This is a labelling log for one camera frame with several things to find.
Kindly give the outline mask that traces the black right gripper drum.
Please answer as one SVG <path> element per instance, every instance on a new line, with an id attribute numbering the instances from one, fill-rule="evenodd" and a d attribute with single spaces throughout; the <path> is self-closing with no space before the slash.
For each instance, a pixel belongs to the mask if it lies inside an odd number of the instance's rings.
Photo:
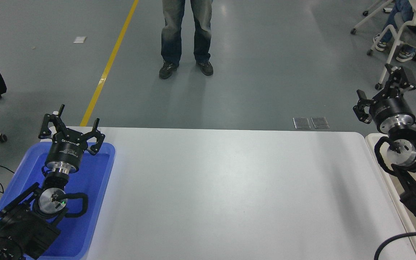
<path id="1" fill-rule="evenodd" d="M 376 125 L 414 125 L 415 116 L 402 96 L 370 99 L 368 123 Z"/>

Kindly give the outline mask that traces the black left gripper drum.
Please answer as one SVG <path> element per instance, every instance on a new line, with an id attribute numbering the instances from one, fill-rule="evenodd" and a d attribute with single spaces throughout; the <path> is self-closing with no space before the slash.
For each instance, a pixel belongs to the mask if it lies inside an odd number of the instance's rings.
<path id="1" fill-rule="evenodd" d="M 79 169 L 84 151 L 87 148 L 86 141 L 79 141 L 82 137 L 79 131 L 56 132 L 52 137 L 51 149 L 45 160 L 45 166 L 54 169 L 54 164 L 66 163 L 71 169 Z"/>

